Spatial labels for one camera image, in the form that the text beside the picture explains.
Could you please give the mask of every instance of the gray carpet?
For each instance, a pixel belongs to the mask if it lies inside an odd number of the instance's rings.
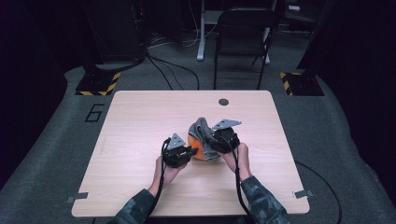
[[[332,186],[342,206],[342,223],[396,223],[396,210],[368,165],[361,160],[350,138],[346,117],[332,91],[318,78],[323,97],[288,96],[280,72],[295,68],[304,54],[306,35],[276,33],[270,48],[262,90],[273,94],[294,159],[311,167]],[[214,40],[206,42],[205,60],[196,61],[198,43],[191,47],[164,44],[148,52],[171,63],[193,70],[201,90],[213,84]],[[107,64],[117,67],[124,64]],[[196,90],[193,75],[162,66],[174,90]],[[241,73],[219,74],[219,89],[253,90],[256,77]],[[71,215],[73,204],[65,203],[78,192],[96,139],[106,118],[113,94],[76,96],[75,87],[84,75],[82,68],[65,74],[68,89],[63,101],[24,161],[0,192],[0,223],[92,223],[92,218]],[[170,90],[162,74],[149,60],[121,73],[115,91]],[[98,122],[84,122],[92,105],[103,110]],[[291,215],[291,223],[336,223],[337,201],[328,186],[312,171],[297,165],[305,189],[315,196],[308,199],[310,211]],[[106,223],[99,217],[95,223]],[[230,223],[234,217],[151,218],[148,223]]]

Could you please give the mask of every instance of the hand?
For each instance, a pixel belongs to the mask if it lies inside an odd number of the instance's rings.
[[[151,186],[148,188],[148,191],[155,197],[158,192],[158,188],[160,187],[160,180],[161,180],[161,162],[163,159],[161,156],[155,161],[155,172],[154,177],[152,180]],[[166,167],[165,172],[163,174],[163,189],[166,188],[177,176],[178,172],[184,169],[187,166],[187,163],[179,166],[177,168]]]
[[[238,158],[238,166],[239,166],[239,178],[241,181],[253,176],[250,172],[249,162],[248,162],[248,146],[245,143],[240,143],[239,146],[235,149],[234,153]],[[233,153],[229,152],[226,154],[219,153],[220,156],[225,160],[230,170],[235,173],[235,159],[233,158]]]

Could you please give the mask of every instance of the black chair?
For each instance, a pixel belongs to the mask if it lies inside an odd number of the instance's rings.
[[[262,68],[257,90],[260,89],[265,60],[276,23],[277,16],[269,8],[233,7],[221,13],[217,27],[214,90],[218,76],[219,55],[249,56],[255,58],[252,64],[261,57]],[[266,28],[269,28],[269,32],[264,39],[263,32]]]

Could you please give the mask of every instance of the yellow and black tape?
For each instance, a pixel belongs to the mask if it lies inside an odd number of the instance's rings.
[[[117,73],[114,75],[113,79],[111,80],[110,85],[108,86],[106,91],[76,91],[76,95],[86,95],[86,96],[92,96],[92,95],[109,95],[111,92],[114,91],[116,88],[117,81],[119,80],[120,73]]]
[[[280,77],[282,78],[282,82],[283,82],[283,87],[285,88],[287,95],[293,95],[293,92],[291,91],[290,84],[288,82],[286,75],[299,76],[300,74],[301,73],[280,73]]]

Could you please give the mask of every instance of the person's left hand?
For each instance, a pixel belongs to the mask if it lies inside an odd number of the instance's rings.
[[[161,162],[163,162],[161,156],[155,161],[155,172],[152,180],[151,186],[148,188],[148,191],[155,197],[158,192],[158,188],[160,186],[161,180]],[[187,166],[187,163],[179,166],[177,168],[166,167],[165,173],[163,174],[163,189],[166,188],[177,176],[178,172],[184,169]]]

